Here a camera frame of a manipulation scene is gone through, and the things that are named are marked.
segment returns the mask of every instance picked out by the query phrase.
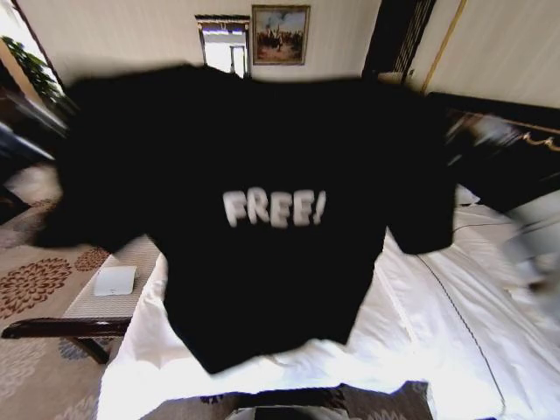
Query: mattress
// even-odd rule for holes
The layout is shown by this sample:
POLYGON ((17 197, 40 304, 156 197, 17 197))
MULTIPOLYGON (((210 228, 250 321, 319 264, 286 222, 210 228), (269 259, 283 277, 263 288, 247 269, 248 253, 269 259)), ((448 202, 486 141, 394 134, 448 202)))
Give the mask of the mattress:
POLYGON ((215 375, 167 322, 161 255, 102 378, 98 419, 136 419, 163 401, 193 396, 341 383, 391 393, 406 381, 430 384, 434 418, 557 418, 554 323, 530 299, 512 297, 526 280, 500 249, 515 227, 483 206, 459 208, 455 224, 455 243, 426 255, 404 255, 387 234, 345 346, 312 339, 215 375))

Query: dark wooden headboard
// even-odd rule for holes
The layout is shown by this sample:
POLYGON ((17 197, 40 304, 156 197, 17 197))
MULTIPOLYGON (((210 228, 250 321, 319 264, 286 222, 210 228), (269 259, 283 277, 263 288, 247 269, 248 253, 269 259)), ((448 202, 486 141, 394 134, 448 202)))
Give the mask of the dark wooden headboard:
POLYGON ((560 189, 560 109, 431 93, 450 118, 458 182, 506 212, 560 189))

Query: t-shirt sleeve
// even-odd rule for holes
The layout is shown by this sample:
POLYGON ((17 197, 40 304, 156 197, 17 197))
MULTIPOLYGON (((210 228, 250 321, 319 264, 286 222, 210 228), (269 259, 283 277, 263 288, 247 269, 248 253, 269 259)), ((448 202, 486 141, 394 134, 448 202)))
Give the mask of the t-shirt sleeve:
POLYGON ((82 82, 69 89, 80 112, 70 118, 65 147, 56 156, 62 197, 33 238, 36 246, 88 243, 116 252, 144 232, 137 211, 143 197, 141 172, 105 123, 102 88, 101 83, 82 82))
POLYGON ((445 112, 415 94, 406 109, 410 118, 393 149, 399 173, 387 174, 388 228, 404 253, 423 254, 452 244, 456 183, 444 153, 445 112))

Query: pillow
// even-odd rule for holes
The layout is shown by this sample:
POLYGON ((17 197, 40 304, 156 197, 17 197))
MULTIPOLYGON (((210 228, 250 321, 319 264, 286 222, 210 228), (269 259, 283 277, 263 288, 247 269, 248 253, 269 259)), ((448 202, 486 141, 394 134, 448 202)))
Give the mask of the pillow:
POLYGON ((480 198, 474 195, 470 190, 457 184, 455 190, 455 203, 457 206, 472 206, 480 201, 480 198))

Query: green leaves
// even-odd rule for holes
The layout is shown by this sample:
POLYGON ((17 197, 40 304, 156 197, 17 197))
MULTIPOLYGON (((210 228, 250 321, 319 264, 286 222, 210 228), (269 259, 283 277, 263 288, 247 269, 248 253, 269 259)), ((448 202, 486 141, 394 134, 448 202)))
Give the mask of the green leaves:
POLYGON ((47 102, 55 102, 61 95, 56 82, 45 73, 47 64, 38 57, 25 50, 21 42, 17 42, 10 37, 2 37, 2 41, 8 46, 11 55, 21 66, 25 76, 33 85, 39 96, 47 102))

